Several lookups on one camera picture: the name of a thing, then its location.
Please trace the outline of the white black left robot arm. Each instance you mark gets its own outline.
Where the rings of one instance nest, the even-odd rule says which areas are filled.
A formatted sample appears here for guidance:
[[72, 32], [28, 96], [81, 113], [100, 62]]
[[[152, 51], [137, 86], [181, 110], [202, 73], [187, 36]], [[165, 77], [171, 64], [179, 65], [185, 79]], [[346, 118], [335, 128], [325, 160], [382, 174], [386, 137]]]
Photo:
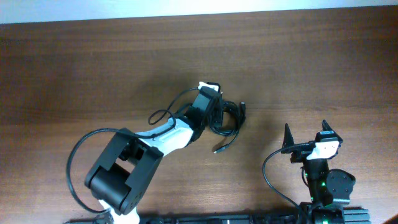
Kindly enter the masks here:
[[117, 130], [88, 172], [85, 185], [109, 213], [111, 223], [139, 223], [137, 204], [163, 157], [201, 136], [222, 94], [216, 83], [200, 83], [198, 91], [184, 114], [173, 114], [155, 129], [139, 133]]

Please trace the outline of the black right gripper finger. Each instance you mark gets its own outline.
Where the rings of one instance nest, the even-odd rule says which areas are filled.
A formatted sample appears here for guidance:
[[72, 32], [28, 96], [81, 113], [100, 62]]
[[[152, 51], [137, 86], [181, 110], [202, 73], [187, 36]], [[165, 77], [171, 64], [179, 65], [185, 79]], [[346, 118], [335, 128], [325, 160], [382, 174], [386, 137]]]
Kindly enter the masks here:
[[292, 133], [290, 131], [289, 125], [287, 123], [285, 123], [285, 126], [284, 126], [284, 140], [283, 140], [283, 143], [282, 143], [282, 147], [283, 148], [290, 147], [290, 146], [293, 146], [294, 144], [295, 144], [294, 143], [294, 138], [293, 138]]
[[343, 139], [330, 127], [325, 119], [322, 121], [322, 131], [333, 131], [334, 137], [337, 138], [340, 144], [343, 143]]

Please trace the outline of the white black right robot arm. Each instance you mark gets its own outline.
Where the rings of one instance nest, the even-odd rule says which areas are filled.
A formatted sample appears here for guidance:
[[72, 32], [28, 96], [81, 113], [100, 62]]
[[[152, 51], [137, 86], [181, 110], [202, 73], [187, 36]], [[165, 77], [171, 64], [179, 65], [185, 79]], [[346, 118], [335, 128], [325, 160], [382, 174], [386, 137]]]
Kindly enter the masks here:
[[290, 154], [291, 163], [302, 164], [311, 202], [302, 202], [299, 223], [343, 223], [343, 206], [350, 203], [355, 176], [341, 169], [330, 169], [328, 161], [338, 155], [343, 139], [322, 121], [322, 130], [313, 141], [294, 143], [289, 125], [284, 126], [282, 153]]

